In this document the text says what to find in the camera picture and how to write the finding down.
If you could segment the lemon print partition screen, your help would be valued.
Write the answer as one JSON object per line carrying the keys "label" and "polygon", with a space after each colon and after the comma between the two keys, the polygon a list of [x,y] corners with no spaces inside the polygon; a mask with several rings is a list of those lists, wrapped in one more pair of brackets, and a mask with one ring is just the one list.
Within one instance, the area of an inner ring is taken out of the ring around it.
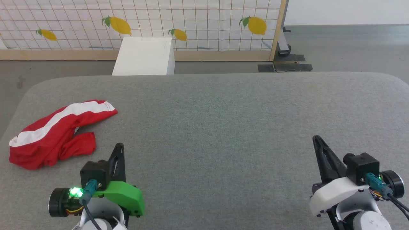
{"label": "lemon print partition screen", "polygon": [[288,0],[0,0],[1,61],[113,61],[171,38],[177,61],[272,61]]}

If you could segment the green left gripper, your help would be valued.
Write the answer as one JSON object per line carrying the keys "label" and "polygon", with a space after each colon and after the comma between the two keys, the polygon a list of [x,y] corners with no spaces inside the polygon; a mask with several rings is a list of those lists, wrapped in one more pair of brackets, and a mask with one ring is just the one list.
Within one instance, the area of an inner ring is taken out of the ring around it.
{"label": "green left gripper", "polygon": [[111,182],[105,190],[93,194],[95,198],[107,198],[130,212],[131,216],[145,215],[145,202],[142,191],[126,182],[124,144],[117,143],[109,157]]}

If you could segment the red shorts with white stripe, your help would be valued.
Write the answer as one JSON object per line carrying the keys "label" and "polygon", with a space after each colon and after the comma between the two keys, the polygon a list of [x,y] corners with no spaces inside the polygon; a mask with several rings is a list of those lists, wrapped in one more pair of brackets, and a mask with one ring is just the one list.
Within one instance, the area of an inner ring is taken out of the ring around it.
{"label": "red shorts with white stripe", "polygon": [[118,113],[106,100],[72,103],[25,127],[9,141],[9,161],[25,169],[54,166],[59,160],[91,155],[96,150],[93,132],[76,134]]}

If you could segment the grey fabric sofa cushion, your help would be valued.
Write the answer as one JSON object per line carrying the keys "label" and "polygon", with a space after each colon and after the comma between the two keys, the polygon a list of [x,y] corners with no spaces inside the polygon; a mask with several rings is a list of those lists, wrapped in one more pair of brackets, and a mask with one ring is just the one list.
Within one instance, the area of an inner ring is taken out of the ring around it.
{"label": "grey fabric sofa cushion", "polygon": [[[96,151],[35,171],[9,162],[9,141],[63,106],[107,100],[118,114],[78,129]],[[31,87],[0,140],[0,230],[71,230],[52,218],[56,187],[79,186],[87,161],[124,143],[127,182],[145,215],[132,230],[326,230],[311,215],[320,182],[312,137],[340,159],[366,152],[405,182],[409,207],[409,85],[366,72],[67,77]]]}

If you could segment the white box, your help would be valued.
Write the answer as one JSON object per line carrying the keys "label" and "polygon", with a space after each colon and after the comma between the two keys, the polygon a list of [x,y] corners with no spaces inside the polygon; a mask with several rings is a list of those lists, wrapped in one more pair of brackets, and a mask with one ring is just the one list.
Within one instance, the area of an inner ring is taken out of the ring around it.
{"label": "white box", "polygon": [[112,75],[173,75],[174,73],[175,57],[172,38],[125,37]]}

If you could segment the black floor plates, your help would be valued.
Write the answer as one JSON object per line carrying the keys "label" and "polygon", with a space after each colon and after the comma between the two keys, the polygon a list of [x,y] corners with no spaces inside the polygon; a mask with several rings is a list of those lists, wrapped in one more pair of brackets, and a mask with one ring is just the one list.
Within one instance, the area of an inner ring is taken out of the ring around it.
{"label": "black floor plates", "polygon": [[261,72],[310,72],[313,70],[311,64],[305,64],[305,56],[303,54],[289,54],[287,56],[276,56],[272,64],[258,65],[258,71]]}

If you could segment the grey metal stand leg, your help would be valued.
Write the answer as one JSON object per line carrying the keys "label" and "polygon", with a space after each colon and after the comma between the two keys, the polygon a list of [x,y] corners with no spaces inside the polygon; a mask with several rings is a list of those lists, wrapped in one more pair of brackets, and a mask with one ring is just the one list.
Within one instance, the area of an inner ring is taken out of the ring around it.
{"label": "grey metal stand leg", "polygon": [[290,32],[291,30],[287,30],[285,27],[283,27],[282,32],[280,33],[277,48],[278,48],[278,55],[281,57],[286,57],[289,54],[291,54],[292,48],[287,43],[287,39],[285,37],[285,33],[290,33]]}

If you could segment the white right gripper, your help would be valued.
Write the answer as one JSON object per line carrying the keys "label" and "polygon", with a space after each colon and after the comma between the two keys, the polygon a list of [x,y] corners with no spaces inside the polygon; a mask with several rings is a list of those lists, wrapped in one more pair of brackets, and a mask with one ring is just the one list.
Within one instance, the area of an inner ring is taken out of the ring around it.
{"label": "white right gripper", "polygon": [[345,217],[352,211],[370,211],[369,186],[358,186],[346,177],[346,166],[322,137],[313,136],[313,145],[321,182],[329,183],[314,192],[309,201],[311,214],[316,216],[333,206],[336,206],[337,218]]}

